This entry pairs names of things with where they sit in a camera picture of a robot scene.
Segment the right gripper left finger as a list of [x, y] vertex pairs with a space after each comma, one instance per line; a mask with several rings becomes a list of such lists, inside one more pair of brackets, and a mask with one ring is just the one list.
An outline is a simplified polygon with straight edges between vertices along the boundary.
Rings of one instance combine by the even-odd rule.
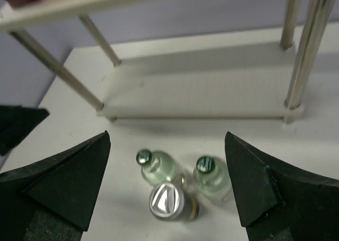
[[1, 173], [1, 240], [81, 240], [111, 149], [107, 131]]

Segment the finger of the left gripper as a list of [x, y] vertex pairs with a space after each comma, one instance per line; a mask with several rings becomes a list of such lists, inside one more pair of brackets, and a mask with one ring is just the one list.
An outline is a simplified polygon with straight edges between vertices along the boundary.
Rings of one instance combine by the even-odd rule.
[[1, 105], [1, 155], [19, 145], [48, 116], [46, 109]]

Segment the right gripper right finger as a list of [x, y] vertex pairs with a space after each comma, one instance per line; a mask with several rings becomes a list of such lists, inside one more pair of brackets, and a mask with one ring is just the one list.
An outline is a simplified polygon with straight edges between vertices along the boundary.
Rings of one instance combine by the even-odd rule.
[[338, 180], [277, 159], [231, 132], [225, 155], [249, 240], [338, 240]]

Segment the green cap soda bottle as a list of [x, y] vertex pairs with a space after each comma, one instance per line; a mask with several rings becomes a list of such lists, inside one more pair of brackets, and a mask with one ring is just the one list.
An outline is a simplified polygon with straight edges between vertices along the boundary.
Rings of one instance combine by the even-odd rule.
[[203, 155], [196, 161], [193, 181], [197, 189], [215, 204], [226, 201], [231, 192], [231, 181], [226, 161]]
[[136, 155], [144, 180], [151, 186], [162, 182], [186, 184], [186, 170], [167, 152], [141, 149]]

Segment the black gold drink can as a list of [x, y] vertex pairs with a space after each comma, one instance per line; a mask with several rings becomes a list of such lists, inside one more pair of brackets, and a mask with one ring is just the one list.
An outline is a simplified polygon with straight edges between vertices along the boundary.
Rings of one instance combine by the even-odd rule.
[[152, 215], [163, 221], [192, 221], [200, 213], [195, 195], [171, 182], [153, 187], [148, 205]]

